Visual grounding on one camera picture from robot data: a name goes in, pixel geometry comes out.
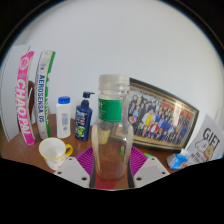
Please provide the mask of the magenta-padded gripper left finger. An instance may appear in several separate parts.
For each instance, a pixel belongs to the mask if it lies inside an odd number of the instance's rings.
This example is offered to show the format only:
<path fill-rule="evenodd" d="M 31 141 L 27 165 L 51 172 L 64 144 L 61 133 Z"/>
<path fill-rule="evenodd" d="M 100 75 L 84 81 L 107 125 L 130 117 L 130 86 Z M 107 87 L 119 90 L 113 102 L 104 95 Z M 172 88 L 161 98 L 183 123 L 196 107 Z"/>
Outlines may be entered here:
<path fill-rule="evenodd" d="M 68 157 L 55 175 L 84 188 L 90 187 L 94 168 L 93 149 L 85 149 L 76 157 Z"/>

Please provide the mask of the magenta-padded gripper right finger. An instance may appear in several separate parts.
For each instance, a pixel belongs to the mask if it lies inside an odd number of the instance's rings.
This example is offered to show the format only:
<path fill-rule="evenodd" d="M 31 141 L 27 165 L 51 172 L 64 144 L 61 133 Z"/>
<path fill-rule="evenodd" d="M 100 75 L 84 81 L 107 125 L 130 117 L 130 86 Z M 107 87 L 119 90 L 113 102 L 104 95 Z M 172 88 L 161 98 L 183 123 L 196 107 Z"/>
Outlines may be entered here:
<path fill-rule="evenodd" d="M 129 158 L 128 185 L 130 188 L 140 188 L 157 181 L 169 172 L 154 156 L 147 156 L 133 147 Z"/>

